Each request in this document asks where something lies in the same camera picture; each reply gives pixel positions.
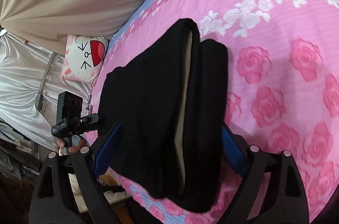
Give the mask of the person's left hand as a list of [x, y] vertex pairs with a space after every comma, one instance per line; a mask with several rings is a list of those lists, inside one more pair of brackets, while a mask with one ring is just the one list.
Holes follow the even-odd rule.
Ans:
[[78, 142], [76, 146], [71, 146], [69, 148], [65, 147], [65, 142], [61, 139], [57, 139], [57, 145], [59, 146], [59, 155], [65, 155], [65, 152], [69, 152], [71, 154], [78, 152], [82, 147], [87, 146], [87, 141], [82, 139]]

